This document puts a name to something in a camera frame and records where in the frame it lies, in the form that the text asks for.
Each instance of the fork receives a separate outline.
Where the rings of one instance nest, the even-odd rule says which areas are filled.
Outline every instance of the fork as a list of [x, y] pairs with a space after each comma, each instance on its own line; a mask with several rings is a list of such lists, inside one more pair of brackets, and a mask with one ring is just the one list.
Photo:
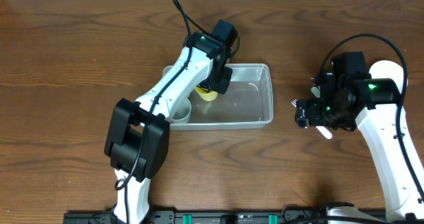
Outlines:
[[[294, 100], [291, 102], [291, 104], [292, 104], [294, 107], [296, 107], [296, 103], [297, 103], [297, 100], [296, 100], [296, 99], [294, 99]], [[330, 132], [327, 128], [325, 128], [325, 127], [323, 127], [323, 126], [317, 126], [317, 129], [318, 129], [318, 131], [319, 131], [321, 134], [323, 134], [323, 136], [324, 136], [326, 139], [331, 139], [331, 138], [333, 137], [333, 134], [331, 134], [331, 132]]]

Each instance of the green light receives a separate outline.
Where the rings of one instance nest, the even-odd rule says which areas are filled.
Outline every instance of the green light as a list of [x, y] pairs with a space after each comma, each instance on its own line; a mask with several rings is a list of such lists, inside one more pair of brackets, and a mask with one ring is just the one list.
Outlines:
[[374, 85], [374, 84], [368, 84], [368, 87], [372, 90], [372, 89], [376, 88], [377, 86]]

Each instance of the wood grain surface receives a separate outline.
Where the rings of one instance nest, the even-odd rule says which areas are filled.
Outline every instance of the wood grain surface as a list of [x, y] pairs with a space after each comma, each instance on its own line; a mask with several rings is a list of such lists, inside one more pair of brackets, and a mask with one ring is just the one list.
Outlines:
[[[384, 207], [359, 131], [332, 140], [294, 123], [293, 99], [342, 39], [371, 32], [392, 40], [409, 69], [405, 108], [424, 157], [424, 0], [180, 0], [204, 28], [234, 24], [233, 63], [265, 63], [274, 120], [263, 129], [173, 131], [150, 203], [192, 209], [282, 209], [349, 201]], [[179, 56], [186, 28], [171, 0], [0, 1], [0, 223], [61, 223], [71, 210], [115, 204], [103, 153], [114, 105], [149, 90]], [[372, 38], [369, 65], [399, 62]]]

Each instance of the yellow cup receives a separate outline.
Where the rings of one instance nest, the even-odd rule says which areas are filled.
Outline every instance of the yellow cup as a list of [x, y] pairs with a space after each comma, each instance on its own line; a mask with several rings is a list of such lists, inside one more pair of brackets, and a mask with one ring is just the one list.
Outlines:
[[216, 99], [217, 98], [217, 96], [218, 96], [218, 93], [216, 92], [216, 91], [210, 91], [210, 92], [207, 92], [207, 91], [204, 91], [203, 89], [201, 89], [201, 88], [198, 88], [198, 87], [196, 87], [196, 88], [194, 88], [194, 90], [197, 92], [197, 94], [199, 94], [200, 95], [200, 97], [203, 99], [203, 100], [205, 100], [205, 101], [213, 101], [214, 99]]

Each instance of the brown tabletop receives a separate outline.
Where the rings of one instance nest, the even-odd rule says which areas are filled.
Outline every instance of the brown tabletop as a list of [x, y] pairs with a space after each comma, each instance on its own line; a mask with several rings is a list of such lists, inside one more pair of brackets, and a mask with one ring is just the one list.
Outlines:
[[[424, 156], [424, 0], [180, 0], [204, 28], [234, 24], [233, 63], [265, 63], [274, 120], [263, 129], [172, 131], [150, 203], [181, 210], [282, 209], [349, 201], [382, 208], [384, 197], [359, 131], [294, 123], [293, 99], [311, 97], [311, 77], [350, 35], [380, 34], [409, 70], [408, 126]], [[103, 147], [120, 98], [148, 91], [180, 55], [186, 28], [171, 0], [0, 0], [0, 223], [61, 223], [70, 210], [115, 204]], [[373, 38], [368, 65], [399, 62]]]

